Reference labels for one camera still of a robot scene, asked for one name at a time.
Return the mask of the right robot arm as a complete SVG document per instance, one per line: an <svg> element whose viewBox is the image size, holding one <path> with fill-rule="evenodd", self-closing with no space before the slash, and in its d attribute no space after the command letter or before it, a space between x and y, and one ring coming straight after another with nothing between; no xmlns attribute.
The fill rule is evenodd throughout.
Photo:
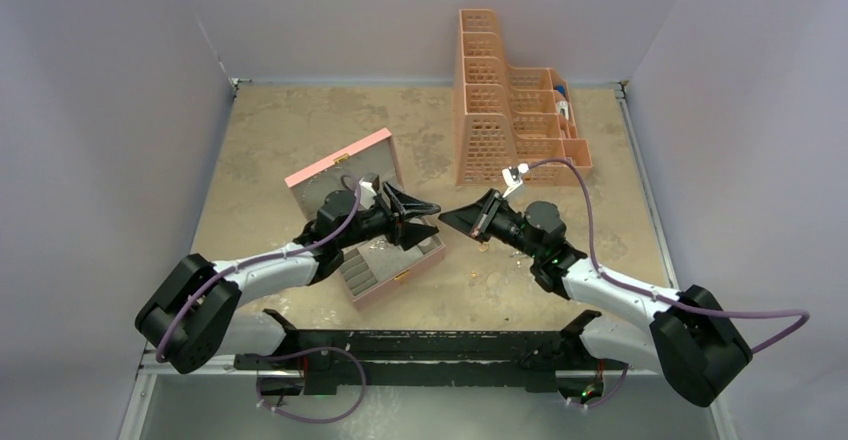
<svg viewBox="0 0 848 440"><path fill-rule="evenodd" d="M628 276L610 282L602 267L567 241L566 225L550 202L535 201L517 212L491 189L438 218L479 243L496 239L531 257L530 272L544 291L601 309L561 341L573 366L617 360L663 375L685 400L707 407L753 358L708 290L679 291Z"/></svg>

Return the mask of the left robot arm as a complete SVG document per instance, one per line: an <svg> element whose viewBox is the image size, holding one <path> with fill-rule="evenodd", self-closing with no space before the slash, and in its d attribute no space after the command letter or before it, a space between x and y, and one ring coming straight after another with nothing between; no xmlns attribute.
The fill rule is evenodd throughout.
<svg viewBox="0 0 848 440"><path fill-rule="evenodd" d="M437 233L419 220L440 210L391 184L372 194L363 185L342 187L277 250L219 262L183 257L141 308L135 328L154 346L157 362L193 372L219 355L242 305L325 280L341 267L347 248L377 237L407 251Z"/></svg>

